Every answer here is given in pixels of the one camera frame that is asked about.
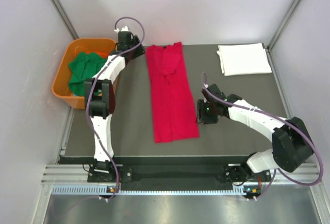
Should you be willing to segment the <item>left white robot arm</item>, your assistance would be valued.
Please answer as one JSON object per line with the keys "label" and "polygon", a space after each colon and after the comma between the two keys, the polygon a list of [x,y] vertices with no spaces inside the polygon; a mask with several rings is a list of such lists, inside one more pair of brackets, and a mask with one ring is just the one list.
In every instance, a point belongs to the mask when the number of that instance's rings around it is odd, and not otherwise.
{"label": "left white robot arm", "polygon": [[87,122],[95,141],[94,162],[90,174],[101,176],[104,181],[119,184],[119,171],[113,160],[111,144],[111,119],[116,107],[114,82],[131,60],[145,54],[137,35],[125,26],[116,29],[118,42],[107,57],[104,66],[84,81]]}

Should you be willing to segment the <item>red polo shirt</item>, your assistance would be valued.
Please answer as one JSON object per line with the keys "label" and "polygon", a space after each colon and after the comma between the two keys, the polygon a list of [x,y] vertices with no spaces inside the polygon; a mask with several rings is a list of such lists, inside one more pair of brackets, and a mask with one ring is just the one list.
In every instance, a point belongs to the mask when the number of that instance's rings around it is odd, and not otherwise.
{"label": "red polo shirt", "polygon": [[200,137],[186,72],[183,45],[152,45],[146,50],[155,143]]}

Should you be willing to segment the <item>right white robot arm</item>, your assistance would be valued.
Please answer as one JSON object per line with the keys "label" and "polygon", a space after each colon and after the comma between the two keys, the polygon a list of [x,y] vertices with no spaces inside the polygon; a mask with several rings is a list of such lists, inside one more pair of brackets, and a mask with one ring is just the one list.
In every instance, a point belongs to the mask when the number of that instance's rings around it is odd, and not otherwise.
{"label": "right white robot arm", "polygon": [[204,84],[202,94],[204,99],[197,102],[197,122],[215,124],[220,116],[226,117],[257,131],[272,144],[271,149],[252,153],[240,164],[244,179],[251,181],[263,171],[278,168],[292,173],[313,155],[312,141],[300,118],[265,114],[238,95],[226,96],[216,84]]}

